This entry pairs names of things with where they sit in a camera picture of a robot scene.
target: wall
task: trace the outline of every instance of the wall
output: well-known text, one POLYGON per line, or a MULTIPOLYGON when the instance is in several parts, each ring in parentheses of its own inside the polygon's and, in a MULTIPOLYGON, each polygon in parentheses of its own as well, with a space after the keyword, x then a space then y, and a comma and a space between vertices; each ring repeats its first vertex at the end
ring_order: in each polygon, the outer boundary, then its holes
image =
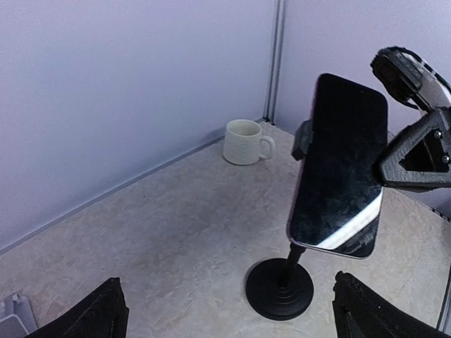
POLYGON ((0 250, 262 116, 274 2, 0 3, 0 250))
MULTIPOLYGON (((405 46, 451 80, 451 2, 408 0, 286 0, 277 125, 294 132, 310 115, 314 85, 321 73, 333 73, 384 93, 389 103, 389 129, 398 133, 418 119, 386 94, 370 62, 379 49, 405 46)), ((413 194, 448 215, 446 189, 413 194)))

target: white mug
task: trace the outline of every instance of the white mug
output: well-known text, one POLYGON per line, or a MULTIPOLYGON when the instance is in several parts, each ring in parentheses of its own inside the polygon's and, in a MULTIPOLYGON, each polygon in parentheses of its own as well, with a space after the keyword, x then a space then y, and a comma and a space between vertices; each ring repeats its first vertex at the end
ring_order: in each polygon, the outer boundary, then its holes
POLYGON ((238 165, 256 163, 260 158, 271 158, 276 144, 272 137, 263 136, 261 126, 251 120, 230 121, 225 127, 224 158, 238 165), (263 154, 261 143, 266 142, 269 150, 263 154))

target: phone stand base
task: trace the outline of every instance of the phone stand base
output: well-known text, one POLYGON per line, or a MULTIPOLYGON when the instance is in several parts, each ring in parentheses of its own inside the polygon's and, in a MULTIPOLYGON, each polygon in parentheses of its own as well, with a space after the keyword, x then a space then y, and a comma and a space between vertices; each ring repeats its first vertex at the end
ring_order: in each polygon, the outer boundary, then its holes
POLYGON ((289 260, 290 257, 263 261, 254 266, 247 276, 247 300, 265 318, 296 318, 307 310, 313 299, 313 282, 309 273, 297 261, 290 266, 289 275, 284 277, 289 260))

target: beige countertop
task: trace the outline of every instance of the beige countertop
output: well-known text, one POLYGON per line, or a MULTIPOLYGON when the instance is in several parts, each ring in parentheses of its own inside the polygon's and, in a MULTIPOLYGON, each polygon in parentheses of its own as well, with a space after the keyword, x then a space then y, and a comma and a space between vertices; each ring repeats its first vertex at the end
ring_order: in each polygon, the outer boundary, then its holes
POLYGON ((376 248, 366 260, 307 250, 314 281, 307 312, 278 323, 244 295, 257 261, 286 257, 285 225, 299 163, 292 135, 264 125, 273 159, 239 167, 222 142, 96 202, 0 256, 0 298, 23 290, 39 326, 108 277, 130 308, 127 337, 336 337, 335 274, 350 272, 414 317, 436 326, 451 263, 451 227, 386 189, 376 248))

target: phone screen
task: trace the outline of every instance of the phone screen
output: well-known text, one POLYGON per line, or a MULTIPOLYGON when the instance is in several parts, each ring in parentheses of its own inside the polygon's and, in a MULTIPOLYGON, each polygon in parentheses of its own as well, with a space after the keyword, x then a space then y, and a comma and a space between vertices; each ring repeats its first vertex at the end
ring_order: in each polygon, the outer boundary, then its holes
POLYGON ((288 235, 301 246, 365 258, 381 211, 376 162, 387 146, 387 101, 373 89, 323 74, 311 119, 288 235))

